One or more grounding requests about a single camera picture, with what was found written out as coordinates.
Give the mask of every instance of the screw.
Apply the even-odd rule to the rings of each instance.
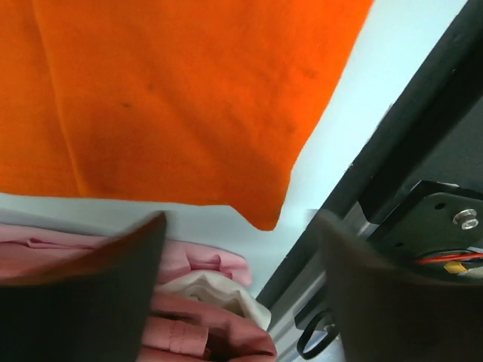
[[[471,230],[479,224],[476,219],[476,210],[473,209],[460,211],[454,216],[453,222],[458,224],[462,230]]]

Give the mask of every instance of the pink fabric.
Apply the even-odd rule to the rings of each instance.
[[[0,224],[0,261],[15,269],[15,275],[25,274],[39,266],[86,253],[107,242],[100,236],[54,232],[29,226]],[[185,241],[166,241],[158,282],[167,283],[194,270],[212,270],[247,286],[252,275],[241,256]],[[0,268],[0,278],[12,274]]]
[[[225,250],[185,241],[169,241],[165,245],[160,283],[165,284],[195,270],[212,270],[248,286],[252,275],[247,261]]]
[[[157,292],[151,309],[208,328],[208,348],[214,360],[275,362],[276,350],[270,335],[254,323],[215,305]],[[202,359],[143,348],[137,362],[195,362]]]
[[[144,347],[198,359],[205,355],[207,341],[207,327],[153,316],[148,317],[143,334]]]

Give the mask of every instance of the orange cloth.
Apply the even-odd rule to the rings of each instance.
[[[273,229],[372,0],[2,0],[0,191]]]

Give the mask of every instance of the salmon pink garment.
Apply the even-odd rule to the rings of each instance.
[[[181,296],[155,293],[151,301],[152,313],[167,314],[172,318],[208,329],[208,358],[193,358],[166,351],[166,348],[143,348],[137,362],[195,362],[226,360],[232,362],[275,362],[276,350],[270,335],[243,317],[215,305]]]
[[[273,229],[372,0],[2,0],[0,192]]]
[[[78,256],[108,240],[100,236],[0,224],[0,278]],[[166,240],[158,282],[167,283],[194,270],[219,272],[244,286],[252,281],[251,270],[241,256],[205,245]]]
[[[143,332],[144,347],[200,359],[205,356],[207,342],[207,327],[166,318],[149,316]]]

